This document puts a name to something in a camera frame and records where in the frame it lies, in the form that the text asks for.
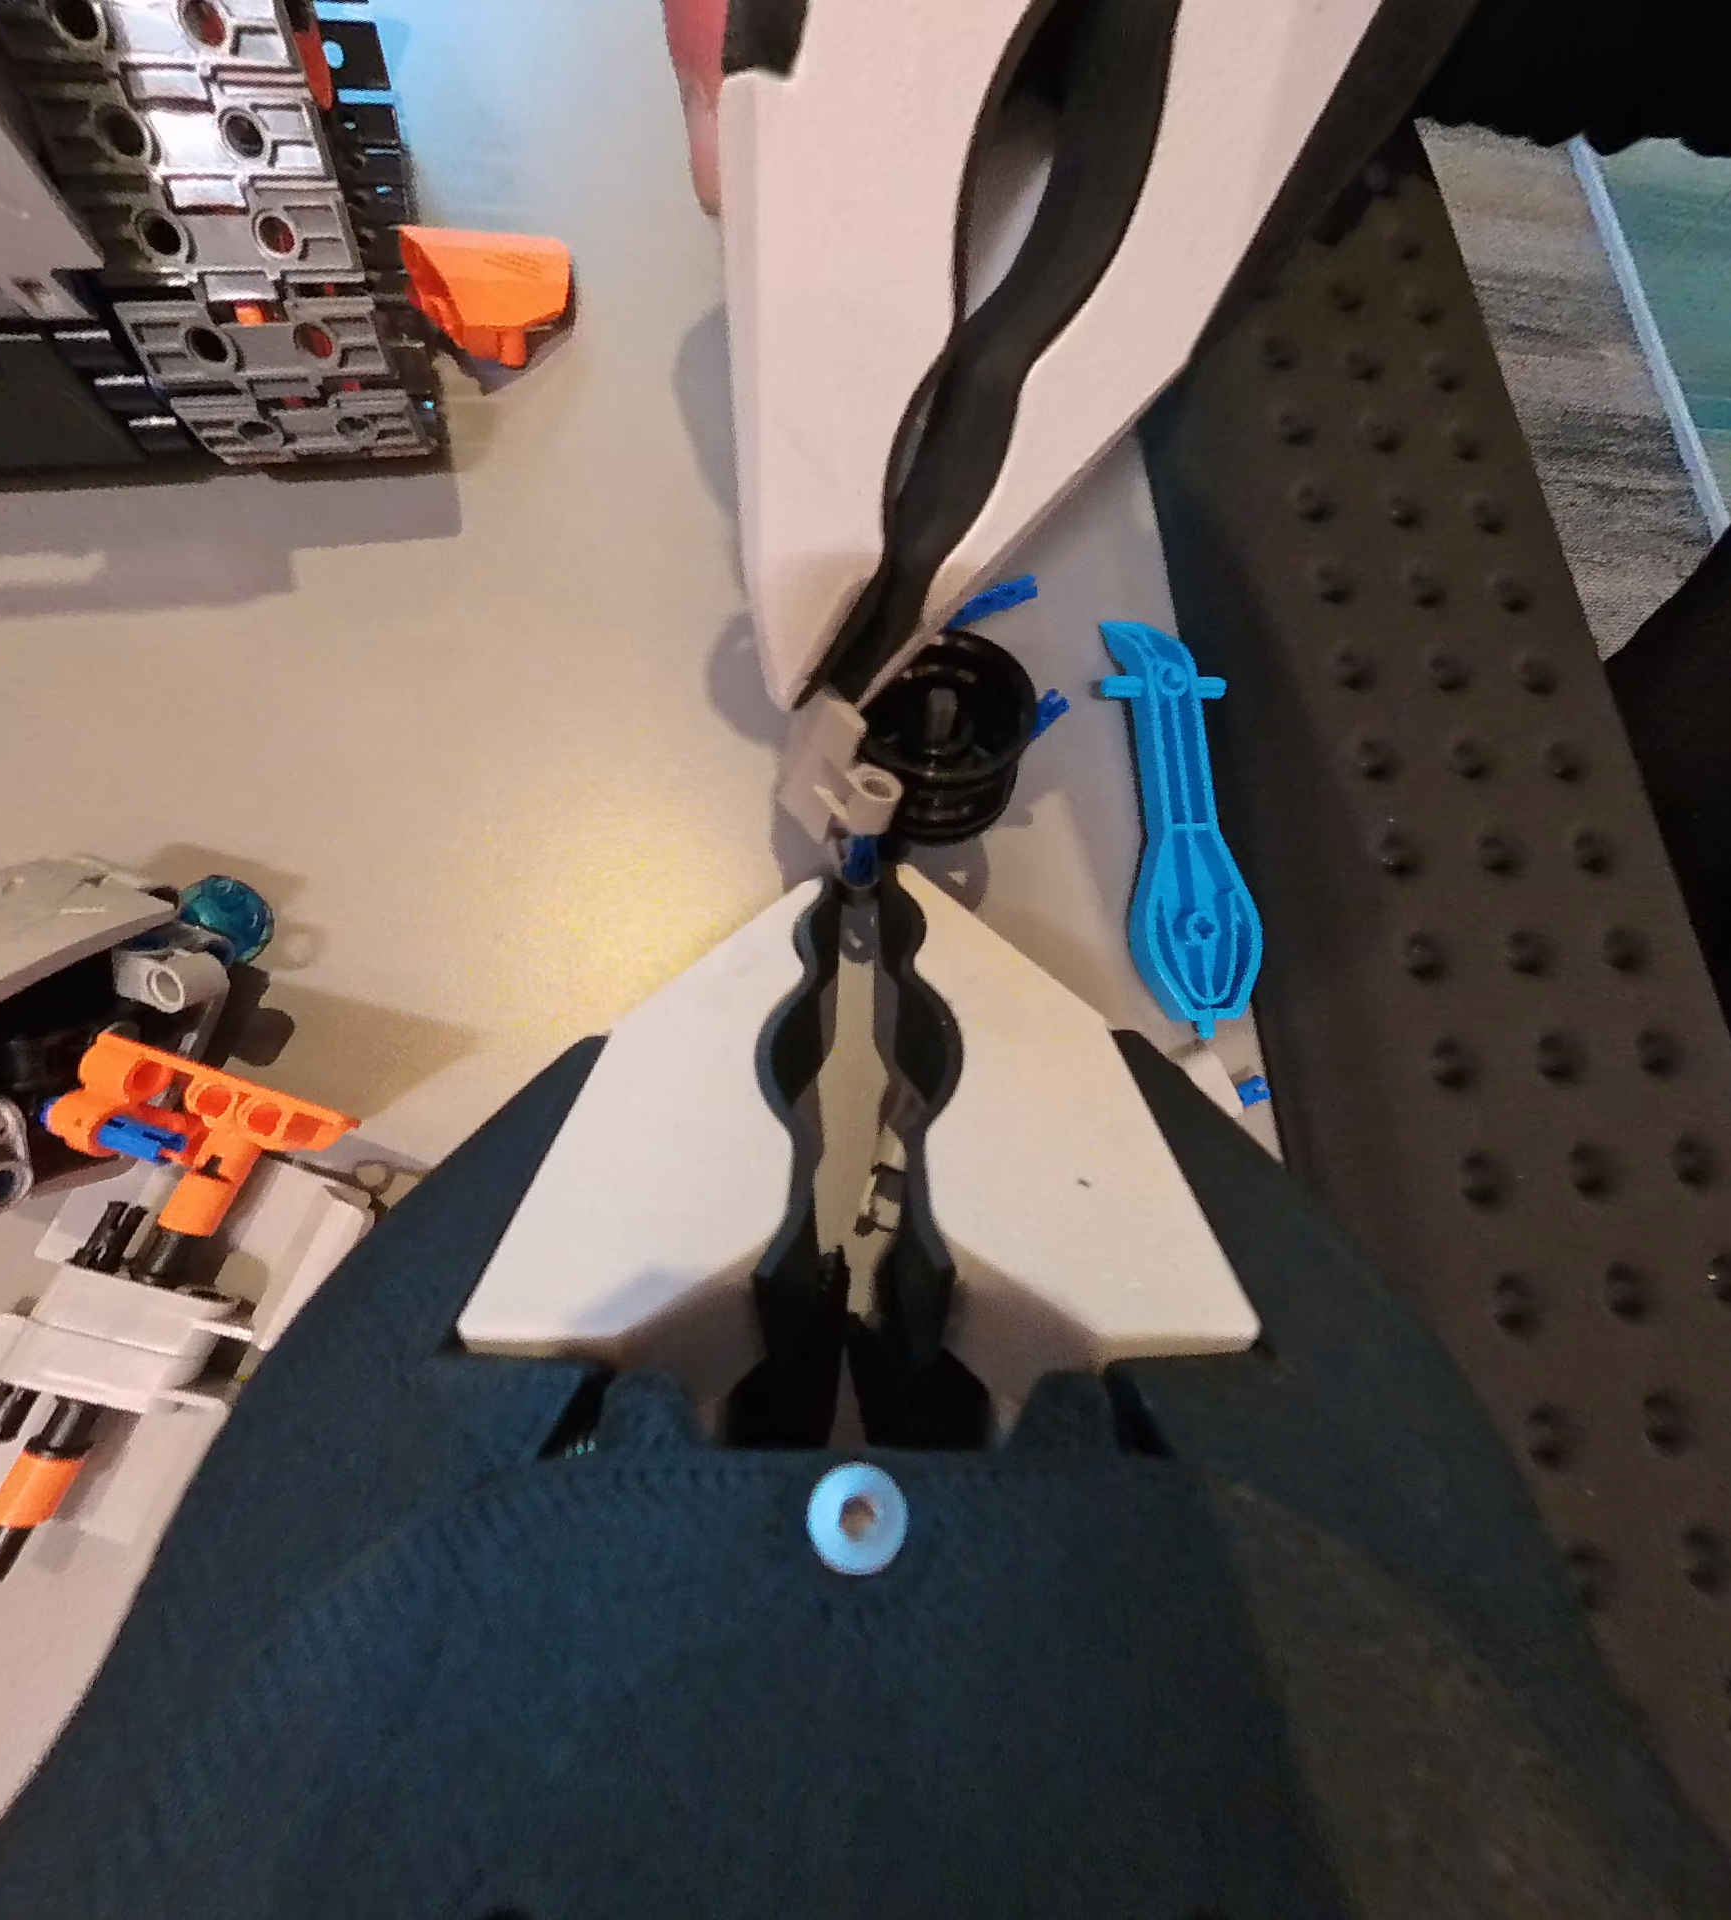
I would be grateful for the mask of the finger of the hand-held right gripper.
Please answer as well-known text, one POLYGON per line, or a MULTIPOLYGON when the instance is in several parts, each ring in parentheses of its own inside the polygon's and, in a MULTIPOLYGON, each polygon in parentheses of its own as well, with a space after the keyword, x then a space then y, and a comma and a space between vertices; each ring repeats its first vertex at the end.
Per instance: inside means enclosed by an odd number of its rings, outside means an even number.
POLYGON ((1397 4, 1081 4, 1043 197, 885 473, 885 685, 1399 116, 1397 4))
POLYGON ((741 579, 779 708, 885 558, 893 457, 959 323, 967 163, 1043 12, 809 2, 789 77, 723 79, 741 579))

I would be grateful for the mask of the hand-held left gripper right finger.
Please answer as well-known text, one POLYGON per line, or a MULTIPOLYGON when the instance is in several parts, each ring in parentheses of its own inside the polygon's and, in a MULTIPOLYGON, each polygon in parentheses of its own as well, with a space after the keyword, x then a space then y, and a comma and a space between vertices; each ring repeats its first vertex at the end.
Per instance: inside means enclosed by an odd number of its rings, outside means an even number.
POLYGON ((947 1350, 979 1379, 1249 1350, 1259 1316, 1105 1019, 937 886, 903 897, 959 1040, 923 1132, 947 1350))

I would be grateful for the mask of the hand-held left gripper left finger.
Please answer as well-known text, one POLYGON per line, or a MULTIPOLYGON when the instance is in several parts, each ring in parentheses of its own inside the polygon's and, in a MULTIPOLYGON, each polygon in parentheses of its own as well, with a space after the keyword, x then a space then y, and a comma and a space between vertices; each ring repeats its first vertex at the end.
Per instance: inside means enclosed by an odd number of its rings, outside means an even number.
POLYGON ((759 1043, 825 897, 793 889, 613 1024, 461 1310, 465 1348, 673 1379, 755 1367, 751 1276, 793 1173, 759 1043))

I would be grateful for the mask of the black wheel hub assembly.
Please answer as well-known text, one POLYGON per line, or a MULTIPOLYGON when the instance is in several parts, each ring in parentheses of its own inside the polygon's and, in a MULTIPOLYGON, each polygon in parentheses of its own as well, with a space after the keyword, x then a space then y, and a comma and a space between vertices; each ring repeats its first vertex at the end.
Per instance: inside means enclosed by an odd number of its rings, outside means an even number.
POLYGON ((953 849, 1009 808, 1021 759, 1069 708, 991 636, 947 629, 863 711, 861 759, 901 786, 891 836, 953 849))

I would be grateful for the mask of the light grey block with pins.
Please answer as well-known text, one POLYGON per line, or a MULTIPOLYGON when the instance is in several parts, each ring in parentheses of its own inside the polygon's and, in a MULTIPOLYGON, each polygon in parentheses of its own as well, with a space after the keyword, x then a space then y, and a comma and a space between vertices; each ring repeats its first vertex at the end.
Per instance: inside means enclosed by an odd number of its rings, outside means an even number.
POLYGON ((153 1549, 259 1362, 415 1181, 365 1142, 267 1156, 191 1240, 169 1166, 71 1191, 35 1292, 0 1310, 0 1586, 31 1542, 153 1549))

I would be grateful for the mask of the person's right hand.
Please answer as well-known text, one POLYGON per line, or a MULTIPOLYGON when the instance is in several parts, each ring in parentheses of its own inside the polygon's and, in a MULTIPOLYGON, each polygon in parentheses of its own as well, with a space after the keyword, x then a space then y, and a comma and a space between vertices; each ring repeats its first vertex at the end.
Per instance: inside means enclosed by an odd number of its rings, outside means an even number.
POLYGON ((663 2, 667 53, 679 87, 691 188, 713 220, 721 211, 719 96, 725 79, 725 0, 663 2))

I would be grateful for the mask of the small grey blue pin connector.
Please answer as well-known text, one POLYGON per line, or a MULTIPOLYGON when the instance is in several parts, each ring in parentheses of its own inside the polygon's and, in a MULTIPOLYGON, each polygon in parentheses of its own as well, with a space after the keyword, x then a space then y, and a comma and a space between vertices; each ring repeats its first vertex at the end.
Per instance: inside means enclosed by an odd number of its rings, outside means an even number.
POLYGON ((1167 1059, 1225 1114, 1245 1114, 1269 1103, 1257 1022, 1249 1013, 1219 1022, 1211 1039, 1183 1039, 1167 1059))

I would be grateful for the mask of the blue plastic separator tool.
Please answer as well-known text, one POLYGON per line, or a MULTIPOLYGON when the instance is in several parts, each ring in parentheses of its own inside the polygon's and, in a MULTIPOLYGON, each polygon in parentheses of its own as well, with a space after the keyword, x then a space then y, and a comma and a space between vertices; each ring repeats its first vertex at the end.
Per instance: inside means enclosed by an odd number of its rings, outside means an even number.
POLYGON ((1207 708, 1227 686, 1159 629, 1105 621, 1099 636, 1115 671, 1097 692, 1127 711, 1141 819, 1127 948, 1165 1019, 1211 1043, 1247 1013, 1263 950, 1217 819, 1207 708))

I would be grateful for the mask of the orange slotted panel piece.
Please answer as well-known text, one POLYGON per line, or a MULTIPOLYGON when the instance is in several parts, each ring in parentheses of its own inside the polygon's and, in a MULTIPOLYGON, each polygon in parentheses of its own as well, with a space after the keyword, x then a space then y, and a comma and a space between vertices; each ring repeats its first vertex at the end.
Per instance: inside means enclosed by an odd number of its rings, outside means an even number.
POLYGON ((573 301, 573 259, 549 236, 403 224, 407 301, 465 356, 521 372, 573 301))

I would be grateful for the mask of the black dimpled mat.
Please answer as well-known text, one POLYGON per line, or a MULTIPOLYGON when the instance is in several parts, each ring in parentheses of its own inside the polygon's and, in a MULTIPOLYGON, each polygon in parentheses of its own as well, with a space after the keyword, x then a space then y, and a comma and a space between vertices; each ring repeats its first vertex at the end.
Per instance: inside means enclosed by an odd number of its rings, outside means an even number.
POLYGON ((1289 1170, 1217 1490, 1365 1917, 1731 1917, 1731 1040, 1403 131, 1141 424, 1289 1170))

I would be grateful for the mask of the grey orange tracked toy robot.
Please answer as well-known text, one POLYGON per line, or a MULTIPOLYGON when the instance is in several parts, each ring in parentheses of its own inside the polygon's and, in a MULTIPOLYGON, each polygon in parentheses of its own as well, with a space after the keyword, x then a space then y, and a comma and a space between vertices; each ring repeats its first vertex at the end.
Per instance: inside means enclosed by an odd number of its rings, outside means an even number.
POLYGON ((365 4, 0 2, 0 480, 445 446, 365 4))

